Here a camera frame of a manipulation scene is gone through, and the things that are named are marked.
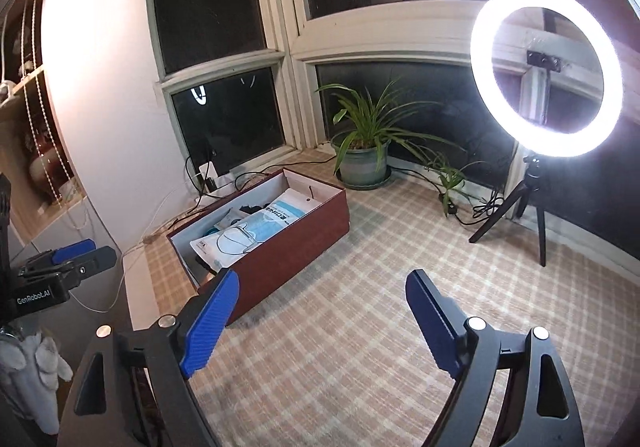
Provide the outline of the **left white gloved hand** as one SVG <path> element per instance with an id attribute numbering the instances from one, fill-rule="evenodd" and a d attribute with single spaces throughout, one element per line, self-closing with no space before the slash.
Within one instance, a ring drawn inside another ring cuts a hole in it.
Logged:
<path id="1" fill-rule="evenodd" d="M 58 435 L 58 381 L 70 381 L 73 370 L 58 345 L 40 331 L 16 341 L 1 339 L 1 392 L 12 411 L 37 424 L 42 433 Z"/>

